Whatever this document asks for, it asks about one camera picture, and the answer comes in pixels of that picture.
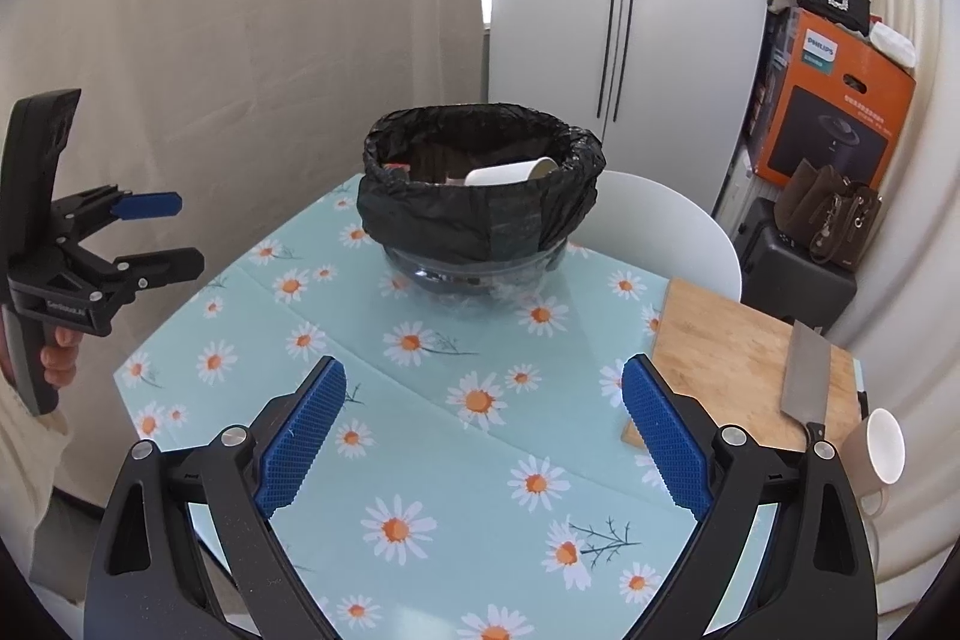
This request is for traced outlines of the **person's left hand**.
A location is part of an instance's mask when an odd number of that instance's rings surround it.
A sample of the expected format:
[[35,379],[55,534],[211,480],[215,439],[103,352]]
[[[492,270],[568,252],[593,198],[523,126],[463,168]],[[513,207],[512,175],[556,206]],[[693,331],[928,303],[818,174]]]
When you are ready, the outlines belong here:
[[[63,326],[57,326],[53,330],[53,343],[44,346],[39,354],[44,367],[44,380],[53,388],[65,388],[75,380],[76,359],[80,353],[82,339],[82,333],[67,330]],[[0,362],[2,362],[3,377],[11,386],[16,385],[5,333],[0,333]]]

